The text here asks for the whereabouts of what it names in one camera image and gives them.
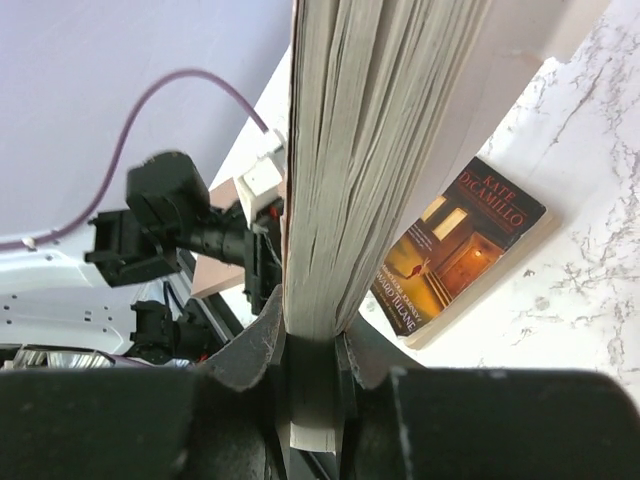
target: illustrated cover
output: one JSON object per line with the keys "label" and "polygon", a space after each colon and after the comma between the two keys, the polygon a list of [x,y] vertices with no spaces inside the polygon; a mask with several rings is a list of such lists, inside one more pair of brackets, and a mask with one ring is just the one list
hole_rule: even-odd
{"label": "illustrated cover", "polygon": [[437,319],[545,212],[482,160],[471,160],[396,242],[371,287],[396,335]]}

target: white marble surface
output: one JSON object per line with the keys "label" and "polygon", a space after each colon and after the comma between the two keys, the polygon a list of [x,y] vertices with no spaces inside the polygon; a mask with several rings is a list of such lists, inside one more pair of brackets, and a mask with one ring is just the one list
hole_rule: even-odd
{"label": "white marble surface", "polygon": [[[562,225],[420,352],[431,366],[605,372],[640,404],[640,3],[613,0],[566,65],[549,60],[482,154]],[[224,296],[252,320],[240,289]],[[393,333],[373,298],[363,316]]]}

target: purple cable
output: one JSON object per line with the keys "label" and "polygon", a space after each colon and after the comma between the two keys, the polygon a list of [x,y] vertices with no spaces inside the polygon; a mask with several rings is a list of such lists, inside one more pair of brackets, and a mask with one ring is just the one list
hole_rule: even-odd
{"label": "purple cable", "polygon": [[[168,73],[164,77],[156,80],[149,88],[145,90],[142,96],[135,103],[129,115],[127,116],[127,121],[120,132],[120,136],[118,137],[118,142],[116,143],[116,147],[113,150],[113,155],[111,156],[111,162],[109,163],[109,169],[98,189],[96,195],[91,200],[91,203],[72,221],[66,224],[64,227],[59,230],[54,230],[51,233],[47,233],[46,235],[42,235],[40,237],[33,237],[35,242],[35,246],[37,247],[43,243],[49,243],[56,240],[61,239],[62,237],[70,234],[75,231],[78,227],[85,224],[85,222],[89,219],[95,208],[100,204],[102,199],[104,198],[105,193],[111,185],[111,181],[113,180],[113,176],[115,174],[118,163],[120,162],[120,157],[122,156],[122,150],[124,148],[124,144],[127,141],[127,137],[129,136],[129,132],[131,131],[131,127],[133,126],[140,110],[147,103],[147,101],[160,90],[162,87],[167,85],[168,83],[173,82],[174,80],[178,80],[180,78],[187,77],[195,77],[195,78],[203,78],[205,80],[209,80],[210,82],[218,85],[222,88],[226,93],[228,93],[236,102],[240,104],[240,106],[249,114],[249,117],[256,123],[258,128],[263,132],[269,131],[267,124],[264,123],[260,115],[254,110],[253,106],[238,92],[235,88],[229,85],[226,81],[220,78],[218,75],[207,72],[206,70],[200,70],[197,68],[185,68],[183,70],[176,70],[175,72]],[[11,242],[0,243],[0,252],[6,252],[10,250],[17,250],[20,248],[25,248],[25,244],[22,240],[14,240]]]}

